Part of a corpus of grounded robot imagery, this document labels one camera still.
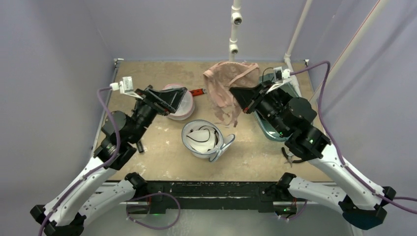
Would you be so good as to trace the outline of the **teal transparent plastic bin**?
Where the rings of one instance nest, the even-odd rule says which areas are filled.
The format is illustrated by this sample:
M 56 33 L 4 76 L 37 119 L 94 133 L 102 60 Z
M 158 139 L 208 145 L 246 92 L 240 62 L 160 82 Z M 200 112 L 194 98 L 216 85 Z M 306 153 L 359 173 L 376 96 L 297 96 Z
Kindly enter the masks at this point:
M 275 81 L 273 73 L 265 74 L 264 77 L 260 76 L 259 81 Z M 280 87 L 283 91 L 288 93 L 292 97 L 298 97 L 297 92 L 290 83 L 284 84 Z M 258 113 L 254 114 L 256 121 L 258 122 L 263 134 L 267 139 L 276 142 L 285 142 L 288 137 L 280 137 L 279 133 Z

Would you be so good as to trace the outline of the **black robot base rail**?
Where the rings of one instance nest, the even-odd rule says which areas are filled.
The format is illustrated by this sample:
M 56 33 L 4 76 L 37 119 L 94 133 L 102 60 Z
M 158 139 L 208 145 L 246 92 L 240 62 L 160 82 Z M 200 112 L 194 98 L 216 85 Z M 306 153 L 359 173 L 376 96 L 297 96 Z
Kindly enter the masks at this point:
M 165 214 L 168 209 L 256 210 L 259 213 L 284 212 L 284 202 L 295 212 L 295 198 L 287 183 L 275 181 L 167 181 L 145 180 L 129 173 L 124 180 L 133 185 L 134 202 L 144 202 L 151 214 Z

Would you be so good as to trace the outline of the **blue-trimmed white mesh laundry bag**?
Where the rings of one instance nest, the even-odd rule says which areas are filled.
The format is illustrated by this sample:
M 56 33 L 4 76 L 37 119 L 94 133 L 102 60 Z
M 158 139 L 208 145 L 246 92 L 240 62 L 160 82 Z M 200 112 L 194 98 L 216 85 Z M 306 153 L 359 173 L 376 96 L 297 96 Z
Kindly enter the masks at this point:
M 197 119 L 188 122 L 181 131 L 183 145 L 198 158 L 217 161 L 235 141 L 236 135 L 224 136 L 213 123 Z

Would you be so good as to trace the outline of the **pink-trimmed white mesh laundry bag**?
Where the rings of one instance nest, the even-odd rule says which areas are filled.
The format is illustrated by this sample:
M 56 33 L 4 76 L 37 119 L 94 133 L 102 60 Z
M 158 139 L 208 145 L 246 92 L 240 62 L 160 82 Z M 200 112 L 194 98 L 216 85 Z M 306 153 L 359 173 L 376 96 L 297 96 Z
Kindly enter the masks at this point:
M 172 120 L 185 120 L 189 118 L 195 110 L 194 98 L 191 92 L 187 91 L 175 113 L 170 113 L 167 118 Z

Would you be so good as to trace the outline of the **white bra with black straps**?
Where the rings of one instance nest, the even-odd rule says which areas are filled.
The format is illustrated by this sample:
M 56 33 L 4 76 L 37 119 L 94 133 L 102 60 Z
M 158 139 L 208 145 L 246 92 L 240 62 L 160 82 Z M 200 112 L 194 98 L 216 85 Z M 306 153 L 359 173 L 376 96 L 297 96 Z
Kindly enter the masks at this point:
M 218 143 L 218 132 L 211 126 L 201 126 L 190 130 L 186 135 L 186 142 L 192 150 L 199 153 L 206 153 L 215 148 Z

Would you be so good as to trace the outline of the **white PVC pipe frame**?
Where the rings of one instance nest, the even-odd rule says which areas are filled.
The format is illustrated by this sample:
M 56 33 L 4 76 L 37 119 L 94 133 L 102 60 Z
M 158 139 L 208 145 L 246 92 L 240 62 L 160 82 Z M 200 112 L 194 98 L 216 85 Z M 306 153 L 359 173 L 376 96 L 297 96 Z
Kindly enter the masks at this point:
M 385 10 L 387 0 L 243 0 L 238 59 L 310 64 L 333 77 Z

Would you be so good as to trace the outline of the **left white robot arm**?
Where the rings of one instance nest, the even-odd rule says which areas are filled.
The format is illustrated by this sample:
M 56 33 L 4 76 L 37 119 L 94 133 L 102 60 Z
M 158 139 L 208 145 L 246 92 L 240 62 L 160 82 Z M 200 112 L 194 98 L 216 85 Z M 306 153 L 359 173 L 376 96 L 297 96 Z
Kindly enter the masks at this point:
M 40 224 L 41 236 L 79 236 L 89 223 L 122 202 L 151 203 L 167 196 L 163 190 L 150 189 L 138 173 L 127 174 L 112 190 L 101 194 L 96 190 L 130 160 L 157 115 L 176 112 L 187 89 L 134 89 L 122 83 L 112 83 L 109 89 L 136 99 L 132 115 L 107 112 L 107 121 L 101 128 L 105 138 L 87 165 L 53 200 L 31 209 L 32 217 Z

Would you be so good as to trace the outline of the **pink bra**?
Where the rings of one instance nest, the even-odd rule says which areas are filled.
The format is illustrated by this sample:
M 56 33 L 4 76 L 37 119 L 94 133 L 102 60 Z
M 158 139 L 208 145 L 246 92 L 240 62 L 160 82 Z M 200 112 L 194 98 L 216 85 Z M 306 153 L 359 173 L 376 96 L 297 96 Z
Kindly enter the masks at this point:
M 259 76 L 260 69 L 257 63 L 233 61 L 221 61 L 203 73 L 202 78 L 214 115 L 221 124 L 236 127 L 242 112 L 230 89 L 255 87 L 259 83 Z

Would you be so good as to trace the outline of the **red handled tool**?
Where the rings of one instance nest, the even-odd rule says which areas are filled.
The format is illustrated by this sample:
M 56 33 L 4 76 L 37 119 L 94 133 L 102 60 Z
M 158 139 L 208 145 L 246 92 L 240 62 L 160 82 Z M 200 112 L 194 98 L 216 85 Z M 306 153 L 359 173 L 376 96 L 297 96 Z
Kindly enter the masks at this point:
M 206 94 L 206 92 L 207 92 L 207 90 L 204 89 L 204 88 L 198 88 L 198 89 L 190 90 L 190 93 L 192 94 L 193 97 Z

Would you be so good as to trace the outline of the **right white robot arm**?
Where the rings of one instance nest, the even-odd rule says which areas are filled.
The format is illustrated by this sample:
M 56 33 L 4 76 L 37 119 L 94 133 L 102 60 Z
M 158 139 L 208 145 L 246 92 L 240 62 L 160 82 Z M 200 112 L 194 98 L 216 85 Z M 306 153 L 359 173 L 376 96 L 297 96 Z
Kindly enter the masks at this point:
M 280 199 L 301 198 L 327 206 L 362 230 L 384 222 L 385 206 L 395 197 L 395 190 L 369 180 L 337 153 L 334 142 L 313 126 L 317 114 L 307 99 L 293 97 L 279 88 L 272 91 L 268 83 L 253 88 L 234 87 L 230 93 L 244 113 L 258 113 L 286 138 L 285 146 L 292 154 L 320 169 L 335 183 L 329 187 L 285 173 L 276 184 Z

